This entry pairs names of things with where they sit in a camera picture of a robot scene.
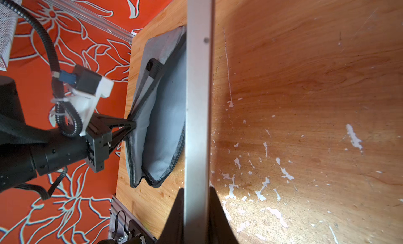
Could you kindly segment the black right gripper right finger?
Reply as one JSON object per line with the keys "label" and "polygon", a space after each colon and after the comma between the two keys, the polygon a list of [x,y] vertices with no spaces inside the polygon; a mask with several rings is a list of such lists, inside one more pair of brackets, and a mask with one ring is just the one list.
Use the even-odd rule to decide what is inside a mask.
{"label": "black right gripper right finger", "polygon": [[209,188],[209,243],[238,244],[214,187]]}

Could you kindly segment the silver laptop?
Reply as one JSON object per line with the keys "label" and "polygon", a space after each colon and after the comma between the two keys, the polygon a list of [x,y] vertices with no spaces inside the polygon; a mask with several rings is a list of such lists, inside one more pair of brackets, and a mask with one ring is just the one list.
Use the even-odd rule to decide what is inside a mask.
{"label": "silver laptop", "polygon": [[184,227],[208,242],[210,98],[215,0],[187,0]]}

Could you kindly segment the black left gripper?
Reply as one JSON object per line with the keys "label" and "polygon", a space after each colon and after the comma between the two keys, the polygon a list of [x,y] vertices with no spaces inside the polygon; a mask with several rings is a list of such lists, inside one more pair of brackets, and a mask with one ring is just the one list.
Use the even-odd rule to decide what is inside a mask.
{"label": "black left gripper", "polygon": [[110,150],[115,150],[135,128],[135,121],[102,114],[92,116],[85,138],[88,144],[86,162],[94,173],[104,170],[104,161],[109,158]]}

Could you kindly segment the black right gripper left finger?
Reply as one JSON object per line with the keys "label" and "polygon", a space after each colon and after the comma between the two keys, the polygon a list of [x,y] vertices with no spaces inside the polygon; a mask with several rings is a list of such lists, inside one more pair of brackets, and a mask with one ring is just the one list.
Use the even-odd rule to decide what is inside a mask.
{"label": "black right gripper left finger", "polygon": [[159,244],[184,243],[184,188],[179,189],[173,207],[158,239]]}

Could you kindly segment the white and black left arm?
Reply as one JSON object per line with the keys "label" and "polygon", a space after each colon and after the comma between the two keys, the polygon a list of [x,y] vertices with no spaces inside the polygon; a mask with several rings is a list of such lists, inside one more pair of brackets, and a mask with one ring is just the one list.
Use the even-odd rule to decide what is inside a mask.
{"label": "white and black left arm", "polygon": [[44,26],[13,0],[1,0],[26,20],[46,51],[51,73],[56,128],[42,130],[26,124],[15,81],[1,77],[1,191],[31,190],[42,200],[52,197],[68,166],[86,160],[94,172],[136,128],[136,122],[95,113],[100,98],[113,88],[108,78],[76,65],[60,68],[54,42]]}

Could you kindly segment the grey zippered laptop bag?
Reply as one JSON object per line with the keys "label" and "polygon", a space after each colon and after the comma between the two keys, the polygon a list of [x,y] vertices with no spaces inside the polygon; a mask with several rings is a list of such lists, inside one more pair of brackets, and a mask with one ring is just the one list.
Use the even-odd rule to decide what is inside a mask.
{"label": "grey zippered laptop bag", "polygon": [[136,128],[125,140],[132,188],[142,180],[158,188],[178,162],[186,125],[186,34],[181,26],[147,41],[128,120]]}

